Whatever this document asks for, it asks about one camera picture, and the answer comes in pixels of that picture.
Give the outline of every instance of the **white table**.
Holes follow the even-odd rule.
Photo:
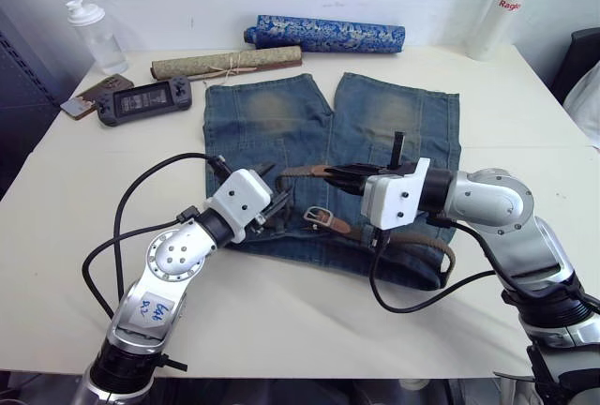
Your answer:
[[[124,75],[150,83],[150,61],[200,52],[128,55]],[[460,93],[460,167],[502,167],[533,191],[536,214],[560,236],[589,293],[600,294],[600,164],[595,151],[513,47],[480,64],[455,48],[407,48],[400,55],[312,54],[302,67],[245,74],[227,84],[314,76],[330,103],[344,71],[413,87]],[[102,78],[90,71],[78,90]],[[216,79],[209,84],[220,83]],[[60,114],[0,202],[0,368],[81,373],[108,319],[87,291],[81,263],[112,235],[121,194],[171,155],[203,150],[204,85],[193,105],[121,127],[94,115]],[[204,198],[204,166],[178,163],[147,180],[127,205],[123,229],[169,220]],[[151,235],[123,244],[126,283],[143,270]],[[454,281],[487,270],[457,234]],[[115,304],[113,255],[92,274]],[[404,305],[427,293],[389,287]],[[489,277],[412,315],[380,308],[363,277],[221,250],[188,290],[187,309],[167,353],[189,364],[159,375],[188,377],[487,377],[526,375],[528,345],[517,313]]]

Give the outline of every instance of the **white water bottle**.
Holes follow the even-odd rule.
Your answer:
[[[105,74],[118,74],[128,68],[128,61],[114,38],[104,9],[83,0],[67,2],[70,23]]]
[[[467,55],[478,61],[491,59],[522,4],[523,0],[492,0],[486,17],[467,43]]]

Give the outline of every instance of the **faded denim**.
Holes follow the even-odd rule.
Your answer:
[[[262,162],[277,166],[265,176],[275,190],[275,177],[287,167],[313,164],[389,163],[394,131],[404,131],[403,161],[431,158],[432,166],[456,170],[459,104],[457,94],[379,82],[345,73],[337,87],[335,112],[309,74],[290,79],[237,86],[211,86],[206,91],[204,138],[209,155],[222,155],[233,169]],[[358,244],[315,232],[302,219],[317,205],[352,225],[368,224],[360,215],[360,198],[329,186],[322,179],[288,179],[293,184],[292,215],[262,234],[248,234],[232,248],[277,256],[367,275],[372,254]],[[218,183],[206,173],[206,194]],[[425,223],[421,214],[412,230],[449,242],[452,229]],[[411,254],[421,250],[428,262]],[[378,277],[413,288],[440,288],[442,254],[424,247],[398,253],[387,250]]]

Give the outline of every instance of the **metal buckle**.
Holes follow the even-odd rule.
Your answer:
[[[320,206],[310,206],[309,208],[307,208],[307,211],[305,211],[303,218],[304,220],[312,222],[313,224],[319,225],[321,227],[330,228],[331,223],[334,221],[334,214],[327,208],[322,208]]]

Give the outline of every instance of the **bottle label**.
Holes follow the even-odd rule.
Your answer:
[[[513,11],[515,9],[521,8],[521,4],[511,4],[510,2],[506,2],[505,0],[501,0],[498,2],[498,7],[506,8],[509,11]]]

